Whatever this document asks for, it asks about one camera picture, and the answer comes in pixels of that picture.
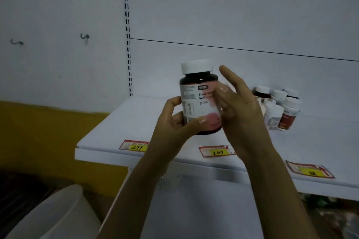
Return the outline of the person's left hand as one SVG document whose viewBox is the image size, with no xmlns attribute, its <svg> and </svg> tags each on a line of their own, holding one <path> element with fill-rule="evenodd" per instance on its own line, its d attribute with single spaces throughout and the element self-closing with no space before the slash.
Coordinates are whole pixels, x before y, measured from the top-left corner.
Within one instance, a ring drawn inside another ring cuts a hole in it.
<svg viewBox="0 0 359 239">
<path fill-rule="evenodd" d="M 155 164 L 168 164 L 179 153 L 186 141 L 196 134 L 181 134 L 180 128 L 184 125 L 171 125 L 171 116 L 174 108 L 182 105 L 180 96 L 166 101 L 158 118 L 144 159 Z"/>
</svg>

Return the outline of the person's right hand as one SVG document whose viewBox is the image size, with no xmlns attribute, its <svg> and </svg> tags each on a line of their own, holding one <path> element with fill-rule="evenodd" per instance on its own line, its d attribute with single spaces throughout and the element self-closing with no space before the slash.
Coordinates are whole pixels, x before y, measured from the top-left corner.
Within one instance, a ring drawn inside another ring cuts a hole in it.
<svg viewBox="0 0 359 239">
<path fill-rule="evenodd" d="M 222 76 L 235 88 L 235 106 L 221 110 L 222 128 L 227 140 L 245 165 L 275 152 L 261 106 L 244 80 L 225 65 Z"/>
</svg>

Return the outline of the dark pink-label supplement bottle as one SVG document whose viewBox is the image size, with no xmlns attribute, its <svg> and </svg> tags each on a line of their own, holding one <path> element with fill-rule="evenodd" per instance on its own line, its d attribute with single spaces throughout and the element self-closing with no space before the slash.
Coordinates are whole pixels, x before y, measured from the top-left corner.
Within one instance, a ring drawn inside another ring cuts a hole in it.
<svg viewBox="0 0 359 239">
<path fill-rule="evenodd" d="M 183 119 L 188 123 L 200 116 L 209 122 L 208 129 L 197 135 L 210 135 L 222 128 L 222 120 L 213 91 L 218 83 L 218 76 L 213 74 L 210 60 L 195 60 L 181 64 L 184 75 L 179 81 Z"/>
</svg>

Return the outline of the person's left forearm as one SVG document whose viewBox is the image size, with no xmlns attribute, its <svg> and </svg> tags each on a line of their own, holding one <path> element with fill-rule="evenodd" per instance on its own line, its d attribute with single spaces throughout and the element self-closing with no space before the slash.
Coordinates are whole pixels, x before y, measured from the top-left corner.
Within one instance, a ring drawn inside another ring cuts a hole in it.
<svg viewBox="0 0 359 239">
<path fill-rule="evenodd" d="M 161 176 L 178 154 L 174 146 L 150 146 L 139 160 L 96 239 L 140 239 Z"/>
</svg>

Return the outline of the person's right forearm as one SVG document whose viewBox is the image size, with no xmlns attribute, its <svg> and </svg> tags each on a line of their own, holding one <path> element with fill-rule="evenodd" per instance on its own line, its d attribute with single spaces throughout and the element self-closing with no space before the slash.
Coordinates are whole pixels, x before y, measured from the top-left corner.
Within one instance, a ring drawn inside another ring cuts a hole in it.
<svg viewBox="0 0 359 239">
<path fill-rule="evenodd" d="M 320 239 L 273 146 L 240 156 L 249 175 L 264 239 Z"/>
</svg>

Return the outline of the red yellow price tag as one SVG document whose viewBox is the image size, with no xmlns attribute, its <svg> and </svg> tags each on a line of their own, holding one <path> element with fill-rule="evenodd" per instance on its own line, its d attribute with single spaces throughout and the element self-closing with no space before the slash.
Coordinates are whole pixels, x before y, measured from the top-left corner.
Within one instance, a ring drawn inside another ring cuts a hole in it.
<svg viewBox="0 0 359 239">
<path fill-rule="evenodd" d="M 145 153 L 149 146 L 149 142 L 143 141 L 135 141 L 135 140 L 124 140 L 121 146 L 119 147 L 120 150 L 127 150 L 127 151 L 137 151 L 141 153 Z"/>
<path fill-rule="evenodd" d="M 285 163 L 289 170 L 295 174 L 307 177 L 335 179 L 335 176 L 323 165 L 301 164 L 290 162 L 288 160 L 286 160 Z"/>
<path fill-rule="evenodd" d="M 236 155 L 235 150 L 230 145 L 202 146 L 199 147 L 199 150 L 203 158 Z"/>
</svg>

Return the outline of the white metal shelf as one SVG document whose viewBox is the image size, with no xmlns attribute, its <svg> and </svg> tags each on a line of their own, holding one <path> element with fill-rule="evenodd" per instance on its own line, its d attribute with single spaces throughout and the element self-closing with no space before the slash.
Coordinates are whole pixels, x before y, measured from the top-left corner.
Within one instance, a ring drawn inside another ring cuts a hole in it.
<svg viewBox="0 0 359 239">
<path fill-rule="evenodd" d="M 143 153 L 120 147 L 125 140 L 149 142 L 165 102 L 162 98 L 129 97 L 78 142 L 75 160 L 134 168 Z M 334 176 L 315 178 L 289 171 L 299 192 L 359 201 L 359 122 L 300 114 L 289 131 L 270 134 L 283 160 L 322 165 Z M 237 156 L 202 156 L 199 147 L 215 145 L 229 145 L 223 130 L 190 138 L 165 176 L 250 184 Z"/>
</svg>

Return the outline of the cluster of white-capped bottles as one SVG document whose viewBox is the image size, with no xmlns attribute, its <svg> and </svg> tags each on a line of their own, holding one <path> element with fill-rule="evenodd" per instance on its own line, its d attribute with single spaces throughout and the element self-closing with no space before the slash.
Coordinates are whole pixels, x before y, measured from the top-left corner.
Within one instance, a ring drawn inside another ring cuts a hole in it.
<svg viewBox="0 0 359 239">
<path fill-rule="evenodd" d="M 257 86 L 252 92 L 261 105 L 267 130 L 287 131 L 291 128 L 302 105 L 298 91 Z"/>
</svg>

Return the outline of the white shelf back panel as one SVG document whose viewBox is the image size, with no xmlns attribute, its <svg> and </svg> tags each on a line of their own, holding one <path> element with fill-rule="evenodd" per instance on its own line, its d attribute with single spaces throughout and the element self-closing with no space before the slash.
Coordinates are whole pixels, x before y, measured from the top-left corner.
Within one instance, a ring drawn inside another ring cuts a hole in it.
<svg viewBox="0 0 359 239">
<path fill-rule="evenodd" d="M 247 170 L 172 162 L 157 183 L 140 239 L 264 239 Z"/>
</svg>

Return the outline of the slotted white shelf upright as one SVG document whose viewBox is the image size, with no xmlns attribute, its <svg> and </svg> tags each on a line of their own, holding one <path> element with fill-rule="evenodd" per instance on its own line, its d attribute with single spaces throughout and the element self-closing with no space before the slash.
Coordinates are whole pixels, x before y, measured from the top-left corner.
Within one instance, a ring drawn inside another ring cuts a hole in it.
<svg viewBox="0 0 359 239">
<path fill-rule="evenodd" d="M 133 96 L 133 81 L 132 81 L 129 0 L 124 0 L 124 8 L 125 8 L 124 12 L 125 12 L 126 56 L 127 56 L 127 63 L 128 63 L 128 93 L 129 93 L 129 97 L 132 97 Z"/>
</svg>

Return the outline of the white plastic bucket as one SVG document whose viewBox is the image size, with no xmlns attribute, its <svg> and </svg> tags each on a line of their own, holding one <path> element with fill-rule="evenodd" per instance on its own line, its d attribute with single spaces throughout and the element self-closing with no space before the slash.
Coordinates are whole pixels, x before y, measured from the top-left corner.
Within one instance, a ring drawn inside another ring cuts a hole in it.
<svg viewBox="0 0 359 239">
<path fill-rule="evenodd" d="M 96 239 L 100 228 L 83 187 L 73 184 L 42 201 L 5 239 Z"/>
</svg>

